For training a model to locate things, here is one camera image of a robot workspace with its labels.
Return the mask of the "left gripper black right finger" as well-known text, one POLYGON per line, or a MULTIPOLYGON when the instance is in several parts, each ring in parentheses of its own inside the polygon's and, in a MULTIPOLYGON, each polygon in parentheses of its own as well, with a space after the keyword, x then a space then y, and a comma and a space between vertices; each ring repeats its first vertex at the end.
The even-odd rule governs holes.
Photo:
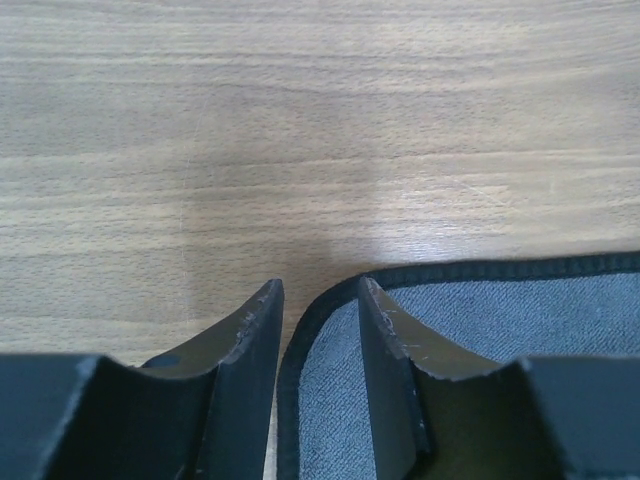
POLYGON ((371 278, 358 287, 381 479, 635 479, 639 362, 498 363, 423 325, 371 278))

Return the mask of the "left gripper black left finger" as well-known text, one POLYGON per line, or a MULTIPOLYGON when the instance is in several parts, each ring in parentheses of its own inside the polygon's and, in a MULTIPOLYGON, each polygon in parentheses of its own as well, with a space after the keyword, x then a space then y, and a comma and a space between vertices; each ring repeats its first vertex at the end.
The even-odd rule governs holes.
POLYGON ((5 479, 259 479, 282 282, 138 367, 106 355, 1 357, 5 479))

